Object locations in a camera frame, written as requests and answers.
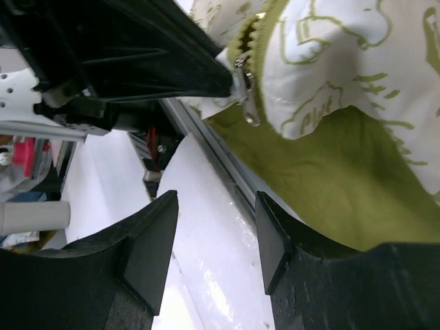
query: metal zipper pull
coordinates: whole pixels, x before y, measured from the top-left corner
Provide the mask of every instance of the metal zipper pull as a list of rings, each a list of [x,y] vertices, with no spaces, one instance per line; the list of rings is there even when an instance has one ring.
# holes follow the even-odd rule
[[[261,124],[261,118],[255,104],[255,79],[243,68],[248,57],[244,54],[235,61],[234,82],[238,101],[243,105],[243,117],[247,123],[257,127]]]

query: black plastic part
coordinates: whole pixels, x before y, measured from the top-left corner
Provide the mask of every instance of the black plastic part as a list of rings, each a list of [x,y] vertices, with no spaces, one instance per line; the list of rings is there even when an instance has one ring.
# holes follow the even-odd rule
[[[0,250],[0,329],[151,329],[177,215],[170,191],[62,250]]]
[[[221,51],[173,0],[0,0],[0,28],[45,93],[74,80],[112,102],[226,97]]]
[[[358,252],[262,192],[256,225],[276,329],[440,329],[439,244],[386,243]]]

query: red object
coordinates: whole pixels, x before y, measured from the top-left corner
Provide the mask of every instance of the red object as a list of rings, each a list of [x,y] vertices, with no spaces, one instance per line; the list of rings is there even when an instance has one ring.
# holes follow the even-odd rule
[[[34,155],[34,139],[32,137],[26,138],[24,142],[14,143],[14,159],[12,160],[12,163],[15,166],[24,168],[25,177],[30,177],[32,174]]]

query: screw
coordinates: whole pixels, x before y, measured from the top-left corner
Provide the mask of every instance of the screw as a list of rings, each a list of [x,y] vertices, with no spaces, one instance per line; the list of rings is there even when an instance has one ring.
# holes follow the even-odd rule
[[[166,146],[159,145],[157,147],[157,151],[159,151],[160,153],[165,153],[166,152]]]

